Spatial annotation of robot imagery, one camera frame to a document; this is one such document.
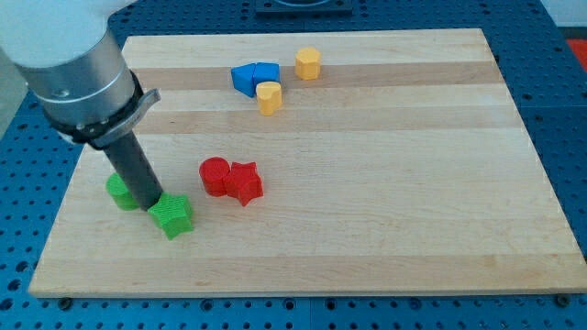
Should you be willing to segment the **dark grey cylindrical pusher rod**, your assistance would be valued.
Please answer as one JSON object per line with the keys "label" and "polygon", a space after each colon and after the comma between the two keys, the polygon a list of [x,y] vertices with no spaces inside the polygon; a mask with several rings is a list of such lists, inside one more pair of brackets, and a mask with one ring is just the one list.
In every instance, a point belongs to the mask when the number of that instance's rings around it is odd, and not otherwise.
{"label": "dark grey cylindrical pusher rod", "polygon": [[161,183],[133,132],[107,145],[104,152],[141,210],[159,201]]}

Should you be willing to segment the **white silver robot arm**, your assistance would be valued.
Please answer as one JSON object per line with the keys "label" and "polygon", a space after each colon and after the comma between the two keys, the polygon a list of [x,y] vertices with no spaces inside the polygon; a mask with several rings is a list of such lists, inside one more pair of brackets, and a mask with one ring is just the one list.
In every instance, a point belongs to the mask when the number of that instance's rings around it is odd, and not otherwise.
{"label": "white silver robot arm", "polygon": [[138,206],[162,188],[134,126],[160,99],[129,69],[108,19],[131,0],[2,0],[1,49],[41,101],[50,124],[102,150]]}

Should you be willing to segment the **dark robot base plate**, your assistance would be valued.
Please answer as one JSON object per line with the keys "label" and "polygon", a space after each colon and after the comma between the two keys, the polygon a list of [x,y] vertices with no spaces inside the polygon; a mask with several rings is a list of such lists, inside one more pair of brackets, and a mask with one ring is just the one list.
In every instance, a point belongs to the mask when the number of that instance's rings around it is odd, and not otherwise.
{"label": "dark robot base plate", "polygon": [[255,0],[257,16],[349,14],[353,0]]}

